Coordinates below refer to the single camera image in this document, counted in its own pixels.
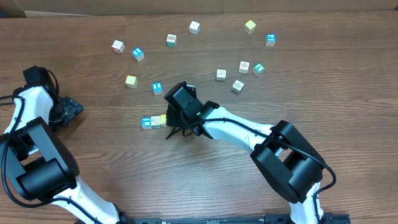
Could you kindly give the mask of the wooden block yellow B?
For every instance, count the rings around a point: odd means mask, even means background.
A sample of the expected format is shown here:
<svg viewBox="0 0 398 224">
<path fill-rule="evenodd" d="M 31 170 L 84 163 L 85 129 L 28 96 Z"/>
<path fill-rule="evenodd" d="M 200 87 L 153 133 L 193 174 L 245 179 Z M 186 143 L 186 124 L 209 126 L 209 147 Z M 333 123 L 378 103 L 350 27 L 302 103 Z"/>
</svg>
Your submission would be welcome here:
<svg viewBox="0 0 398 224">
<path fill-rule="evenodd" d="M 160 125 L 162 127 L 167 125 L 167 118 L 165 114 L 160 115 Z"/>
</svg>

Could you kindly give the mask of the wooden block green trim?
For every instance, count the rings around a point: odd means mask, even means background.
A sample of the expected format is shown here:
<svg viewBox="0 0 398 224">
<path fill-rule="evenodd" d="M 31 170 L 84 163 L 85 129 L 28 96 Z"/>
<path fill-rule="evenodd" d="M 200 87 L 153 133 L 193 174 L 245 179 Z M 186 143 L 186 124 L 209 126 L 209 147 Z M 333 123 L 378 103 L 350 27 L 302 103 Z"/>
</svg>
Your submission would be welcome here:
<svg viewBox="0 0 398 224">
<path fill-rule="evenodd" d="M 160 122 L 160 116 L 151 116 L 150 124 L 152 128 L 160 128 L 162 126 Z"/>
</svg>

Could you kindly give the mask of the wooden block green H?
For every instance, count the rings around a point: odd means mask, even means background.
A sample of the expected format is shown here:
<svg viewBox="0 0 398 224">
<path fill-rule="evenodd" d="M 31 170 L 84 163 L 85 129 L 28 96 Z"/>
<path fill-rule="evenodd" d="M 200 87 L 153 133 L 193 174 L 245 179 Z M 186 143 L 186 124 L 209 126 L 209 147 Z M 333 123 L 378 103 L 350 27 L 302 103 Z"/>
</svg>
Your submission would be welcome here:
<svg viewBox="0 0 398 224">
<path fill-rule="evenodd" d="M 240 94 L 241 91 L 242 91 L 242 89 L 243 89 L 243 87 L 244 87 L 244 83 L 241 82 L 241 81 L 239 81 L 239 80 L 236 80 L 236 81 L 233 83 L 233 85 L 232 85 L 231 91 L 234 92 L 234 93 L 236 93 L 236 94 Z"/>
</svg>

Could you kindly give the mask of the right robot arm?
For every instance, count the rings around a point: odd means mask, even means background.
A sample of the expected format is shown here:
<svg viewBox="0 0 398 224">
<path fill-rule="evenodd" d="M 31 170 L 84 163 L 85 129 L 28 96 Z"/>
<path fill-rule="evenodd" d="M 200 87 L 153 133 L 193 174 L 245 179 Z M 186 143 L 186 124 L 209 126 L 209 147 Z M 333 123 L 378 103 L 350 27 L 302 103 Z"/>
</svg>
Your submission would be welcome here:
<svg viewBox="0 0 398 224">
<path fill-rule="evenodd" d="M 204 135 L 247 150 L 268 184 L 290 204 L 293 223 L 321 223 L 318 199 L 325 161 L 289 122 L 259 124 L 207 101 L 202 104 L 196 88 L 176 84 L 166 95 L 167 125 L 184 136 Z"/>
</svg>

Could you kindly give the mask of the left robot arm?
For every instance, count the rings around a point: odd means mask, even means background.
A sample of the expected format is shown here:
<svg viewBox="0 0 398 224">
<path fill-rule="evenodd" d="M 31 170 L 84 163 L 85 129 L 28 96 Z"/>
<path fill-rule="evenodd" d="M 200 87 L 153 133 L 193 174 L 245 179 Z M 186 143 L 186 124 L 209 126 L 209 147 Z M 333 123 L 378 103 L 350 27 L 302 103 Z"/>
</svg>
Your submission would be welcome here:
<svg viewBox="0 0 398 224">
<path fill-rule="evenodd" d="M 23 72 L 25 85 L 4 105 L 14 106 L 1 135 L 1 184 L 25 208 L 56 205 L 82 223 L 120 223 L 118 208 L 97 195 L 80 177 L 78 164 L 55 132 L 68 126 L 83 106 L 59 95 L 52 71 L 34 65 Z"/>
</svg>

